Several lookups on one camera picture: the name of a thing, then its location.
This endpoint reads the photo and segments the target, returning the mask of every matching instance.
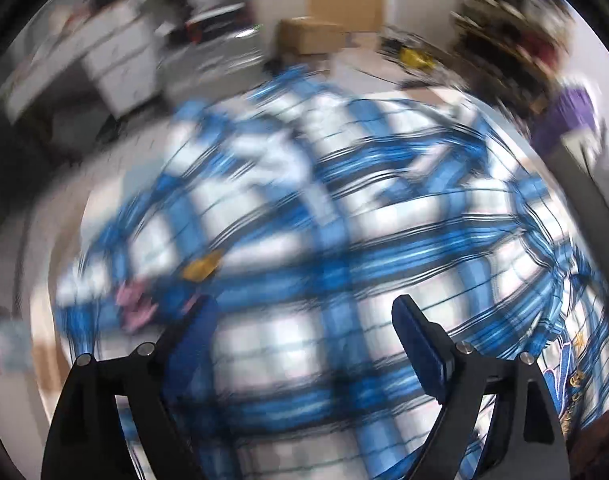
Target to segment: white drawer unit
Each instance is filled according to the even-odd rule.
[[[133,3],[121,0],[93,16],[73,36],[65,41],[75,41],[79,52],[92,48],[115,30],[126,27],[138,17]]]
[[[125,115],[158,93],[156,64],[155,48],[148,46],[96,81],[102,100],[114,117]]]
[[[153,33],[146,19],[140,18],[92,49],[84,57],[84,67],[89,76],[96,79],[153,41]]]

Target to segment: red object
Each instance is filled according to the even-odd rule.
[[[534,58],[534,60],[540,60],[551,70],[557,69],[558,50],[552,43],[549,43],[536,34],[526,32],[522,35],[520,46]]]
[[[198,23],[189,23],[186,25],[187,35],[191,43],[200,43],[202,41],[202,28]]]

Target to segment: blue gripper pad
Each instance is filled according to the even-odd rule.
[[[425,393],[447,401],[455,360],[454,343],[437,323],[424,317],[410,296],[398,296],[391,311],[393,328]]]
[[[162,396],[167,403],[173,404],[188,394],[196,396],[211,393],[210,349],[219,315],[216,300],[207,297],[193,319],[189,320],[187,316],[181,319],[180,322],[186,322],[188,326],[185,325],[182,339],[177,342],[164,366]],[[200,386],[191,389],[195,383]]]

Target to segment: yellow tag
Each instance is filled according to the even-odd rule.
[[[573,347],[576,349],[576,354],[584,352],[585,344],[584,335],[582,335],[582,332],[578,332],[576,337],[573,338]]]
[[[203,282],[214,273],[220,260],[222,260],[222,253],[220,251],[213,251],[204,258],[193,260],[182,269],[182,277],[190,282]]]

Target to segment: yellow object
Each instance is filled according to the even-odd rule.
[[[573,347],[575,348],[576,354],[580,355],[584,352],[587,342],[585,341],[582,332],[578,332],[576,337],[573,338]]]
[[[429,54],[414,48],[403,47],[400,51],[400,61],[410,68],[421,70],[431,70],[435,66],[434,60]]]
[[[563,430],[563,436],[567,437],[571,430],[571,408],[567,408],[563,413],[563,418],[560,419],[560,427]]]
[[[580,388],[582,386],[582,380],[584,379],[584,373],[581,370],[576,370],[574,374],[569,378],[569,384],[574,388]]]
[[[182,269],[182,277],[190,282],[203,282],[215,272],[220,260],[222,260],[222,252],[213,251],[212,253],[207,254],[207,256],[204,258],[193,260],[184,269]]]

